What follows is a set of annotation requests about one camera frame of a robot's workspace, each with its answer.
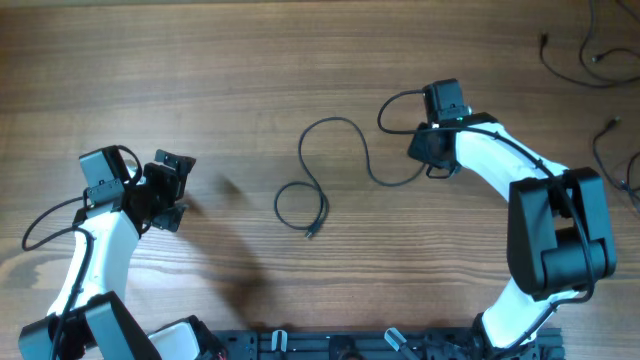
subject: wooden table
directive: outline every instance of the wooden table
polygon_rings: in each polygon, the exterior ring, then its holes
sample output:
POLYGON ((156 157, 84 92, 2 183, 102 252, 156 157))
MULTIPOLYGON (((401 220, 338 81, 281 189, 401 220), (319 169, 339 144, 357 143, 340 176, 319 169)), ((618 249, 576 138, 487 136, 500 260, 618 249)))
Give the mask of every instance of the wooden table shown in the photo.
MULTIPOLYGON (((637 47, 637 24, 619 8, 603 4, 599 15, 590 51, 637 47)), ((583 76, 576 52, 587 19, 583 1, 0 11, 0 358, 19 357, 21 328, 45 315, 73 251, 68 236, 23 253, 24 230, 81 193, 79 155, 111 144, 143 163, 158 148, 198 159, 180 231, 151 230, 131 260, 126 304, 143 329, 191 314, 211 329, 469 325, 509 278, 507 209, 480 177, 377 186, 357 135, 336 123, 304 146, 332 205, 312 241, 278 222, 274 194, 306 180, 298 137, 333 115, 362 128, 379 177, 408 176, 419 166, 406 157, 410 138, 381 133, 377 111, 398 91, 451 77, 476 111, 569 167, 595 166, 592 136, 622 116, 601 143, 605 162, 620 165, 640 144, 640 87, 577 87, 537 58, 538 33, 549 31, 549 60, 583 76)), ((611 73, 640 71, 625 57, 607 62, 599 66, 611 73)), ((385 121, 411 129, 424 119, 413 97, 385 121)), ((591 302, 551 321, 570 359, 640 353, 639 216, 606 190, 618 268, 591 302)), ((281 207, 303 223, 317 205, 315 193, 292 190, 281 207)), ((53 214, 34 239, 68 226, 74 211, 53 214)))

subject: wooden surface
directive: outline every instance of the wooden surface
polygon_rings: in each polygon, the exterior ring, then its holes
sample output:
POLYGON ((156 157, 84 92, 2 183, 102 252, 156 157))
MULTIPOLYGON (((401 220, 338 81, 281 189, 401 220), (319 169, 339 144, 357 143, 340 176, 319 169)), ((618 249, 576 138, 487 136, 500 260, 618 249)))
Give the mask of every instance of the wooden surface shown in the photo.
MULTIPOLYGON (((600 15, 593 51, 638 45, 623 12, 603 4, 600 15)), ((157 148, 198 159, 180 231, 150 231, 131 260, 126 304, 143 329, 191 314, 211 329, 469 325, 509 278, 506 205, 477 175, 379 187, 357 135, 325 124, 304 147, 332 205, 320 233, 305 241, 279 223, 273 196, 306 180, 298 136, 333 115, 363 129, 379 177, 411 174, 419 164, 405 155, 410 138, 382 134, 377 111, 398 91, 450 77, 476 111, 569 167, 595 166, 591 137, 621 115, 602 141, 605 161, 620 164, 640 144, 640 88, 576 87, 537 60, 537 34, 549 31, 549 60, 581 76, 587 18, 582 1, 0 11, 0 358, 19 357, 21 328, 45 315, 73 251, 66 237, 23 253, 25 228, 81 193, 79 155, 111 144, 143 163, 157 148)), ((625 57, 608 62, 611 73, 640 71, 625 57)), ((385 121, 423 120, 414 97, 385 121)), ((640 354, 639 217, 628 198, 607 192, 619 264, 591 302, 553 318, 570 359, 640 354)), ((304 190, 282 200, 300 223, 316 206, 304 190)), ((52 215, 34 237, 68 226, 74 210, 52 215)))

